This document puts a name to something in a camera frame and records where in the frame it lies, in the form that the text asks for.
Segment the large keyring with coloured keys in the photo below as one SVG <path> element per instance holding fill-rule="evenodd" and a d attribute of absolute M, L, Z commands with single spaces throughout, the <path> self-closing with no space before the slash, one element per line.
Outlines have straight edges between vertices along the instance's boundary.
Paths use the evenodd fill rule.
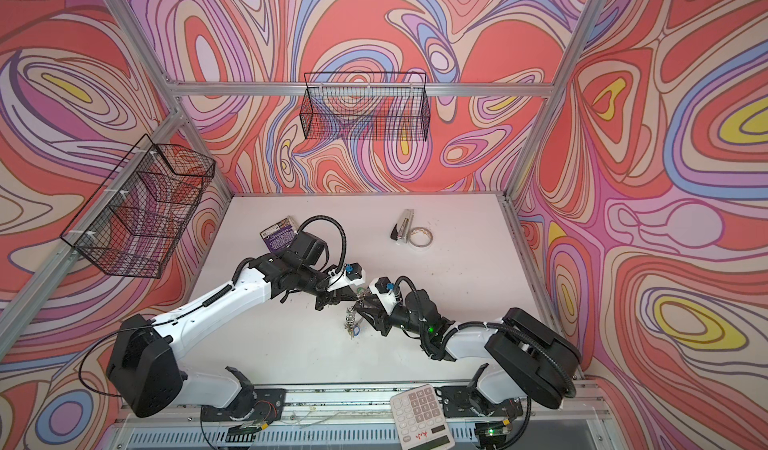
<path fill-rule="evenodd" d="M 359 304 L 364 300 L 365 290 L 358 290 L 356 300 L 346 310 L 344 329 L 351 339 L 360 334 L 360 323 L 363 318 L 357 313 Z"/>

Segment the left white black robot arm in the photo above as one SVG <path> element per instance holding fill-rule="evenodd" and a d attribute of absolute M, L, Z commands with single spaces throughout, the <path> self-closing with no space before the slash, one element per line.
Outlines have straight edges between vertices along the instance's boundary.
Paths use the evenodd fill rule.
<path fill-rule="evenodd" d="M 255 419 L 256 389 L 242 372 L 228 366 L 223 374 L 206 374 L 182 361 L 232 319 L 275 298 L 307 293 L 315 297 L 317 309 L 354 300 L 364 270 L 346 260 L 316 269 L 327 250 L 324 240 L 301 226 L 286 249 L 245 258 L 229 280 L 201 297 L 152 319 L 134 315 L 125 320 L 106 370 L 119 397 L 139 418 L 193 405 L 232 421 Z"/>

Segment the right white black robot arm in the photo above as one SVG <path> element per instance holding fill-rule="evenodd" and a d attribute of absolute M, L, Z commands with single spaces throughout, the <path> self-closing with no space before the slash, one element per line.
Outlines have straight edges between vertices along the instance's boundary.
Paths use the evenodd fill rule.
<path fill-rule="evenodd" d="M 577 395 L 580 352 L 521 308 L 495 321 L 457 323 L 440 314 L 428 293 L 405 276 L 381 277 L 355 296 L 353 311 L 381 335 L 399 329 L 433 361 L 480 359 L 467 386 L 469 405 L 479 414 L 518 399 L 557 409 Z"/>

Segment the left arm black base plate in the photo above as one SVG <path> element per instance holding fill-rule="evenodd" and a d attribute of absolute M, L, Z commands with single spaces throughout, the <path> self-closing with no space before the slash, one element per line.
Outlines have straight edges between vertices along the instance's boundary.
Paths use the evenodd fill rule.
<path fill-rule="evenodd" d="M 282 418 L 287 390 L 256 388 L 238 395 L 225 408 L 203 406 L 202 422 L 261 422 L 271 424 Z"/>

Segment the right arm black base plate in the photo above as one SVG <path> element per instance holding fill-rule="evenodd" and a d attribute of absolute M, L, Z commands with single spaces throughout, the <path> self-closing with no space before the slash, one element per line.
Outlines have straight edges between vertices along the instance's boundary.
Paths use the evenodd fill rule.
<path fill-rule="evenodd" d="M 491 403 L 476 389 L 469 386 L 450 385 L 435 388 L 443 413 L 448 418 L 481 418 L 515 420 L 524 415 L 519 400 L 508 399 L 499 404 Z"/>

